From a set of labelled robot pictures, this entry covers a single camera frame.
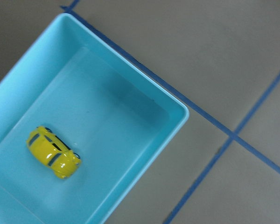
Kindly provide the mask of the yellow beetle toy car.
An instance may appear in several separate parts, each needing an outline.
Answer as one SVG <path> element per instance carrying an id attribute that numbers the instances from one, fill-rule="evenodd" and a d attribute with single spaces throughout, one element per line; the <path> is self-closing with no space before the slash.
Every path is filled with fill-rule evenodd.
<path id="1" fill-rule="evenodd" d="M 30 153 L 60 179 L 71 177 L 80 167 L 80 156 L 49 128 L 38 126 L 26 140 Z"/>

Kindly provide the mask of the light blue plastic bin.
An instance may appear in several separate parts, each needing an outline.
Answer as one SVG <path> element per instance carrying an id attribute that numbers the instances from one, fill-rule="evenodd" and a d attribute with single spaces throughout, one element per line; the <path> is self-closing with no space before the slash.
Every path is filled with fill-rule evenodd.
<path id="1" fill-rule="evenodd" d="M 102 224 L 189 117 L 187 107 L 70 14 L 0 83 L 0 224 Z M 66 179 L 26 147 L 50 128 L 82 159 Z"/>

